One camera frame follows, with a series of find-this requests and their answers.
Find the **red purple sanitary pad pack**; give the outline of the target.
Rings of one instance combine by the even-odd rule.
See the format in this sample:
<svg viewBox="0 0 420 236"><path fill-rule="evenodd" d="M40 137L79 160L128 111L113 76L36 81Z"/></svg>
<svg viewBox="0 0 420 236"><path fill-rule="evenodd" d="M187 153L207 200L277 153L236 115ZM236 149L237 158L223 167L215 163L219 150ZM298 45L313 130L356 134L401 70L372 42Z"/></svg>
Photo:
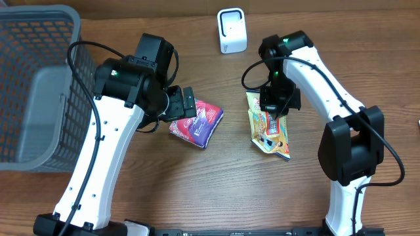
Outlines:
<svg viewBox="0 0 420 236"><path fill-rule="evenodd" d="M175 136L205 149L217 125L223 118L222 108L195 99L197 115L173 121L169 132Z"/></svg>

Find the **yellow snack bag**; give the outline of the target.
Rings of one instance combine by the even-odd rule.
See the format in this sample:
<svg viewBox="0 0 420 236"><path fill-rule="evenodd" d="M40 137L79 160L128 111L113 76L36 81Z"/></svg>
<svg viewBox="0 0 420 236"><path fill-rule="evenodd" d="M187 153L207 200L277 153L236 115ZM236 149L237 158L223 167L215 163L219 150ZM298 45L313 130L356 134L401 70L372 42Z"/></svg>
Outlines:
<svg viewBox="0 0 420 236"><path fill-rule="evenodd" d="M290 160L286 116L276 117L260 108L260 94L247 90L251 141L264 153Z"/></svg>

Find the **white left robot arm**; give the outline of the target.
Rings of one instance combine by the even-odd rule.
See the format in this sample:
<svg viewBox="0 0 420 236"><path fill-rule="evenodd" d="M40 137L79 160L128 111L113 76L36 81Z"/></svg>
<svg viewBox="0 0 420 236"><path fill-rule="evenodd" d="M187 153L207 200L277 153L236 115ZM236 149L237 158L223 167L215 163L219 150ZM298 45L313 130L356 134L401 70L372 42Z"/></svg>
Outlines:
<svg viewBox="0 0 420 236"><path fill-rule="evenodd" d="M36 235L153 234L134 220L111 221L111 204L134 133L150 123L196 116L192 89L175 85L167 73L178 59L172 44L145 33L134 54L116 53L97 67L94 87L86 92L92 114L83 147L54 211L37 216Z"/></svg>

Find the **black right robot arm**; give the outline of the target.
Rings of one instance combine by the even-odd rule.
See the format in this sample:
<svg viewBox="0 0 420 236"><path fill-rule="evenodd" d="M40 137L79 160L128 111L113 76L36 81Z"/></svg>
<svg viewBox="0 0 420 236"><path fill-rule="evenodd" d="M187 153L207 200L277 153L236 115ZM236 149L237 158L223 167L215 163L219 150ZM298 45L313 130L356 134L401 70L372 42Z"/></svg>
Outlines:
<svg viewBox="0 0 420 236"><path fill-rule="evenodd" d="M261 109L285 116L301 108L305 95L324 125L318 161L331 183L329 209L313 235L384 235L383 229L366 228L361 221L361 187L371 182L384 158L381 110L366 108L345 90L303 31L264 38L259 56L269 70L259 89Z"/></svg>

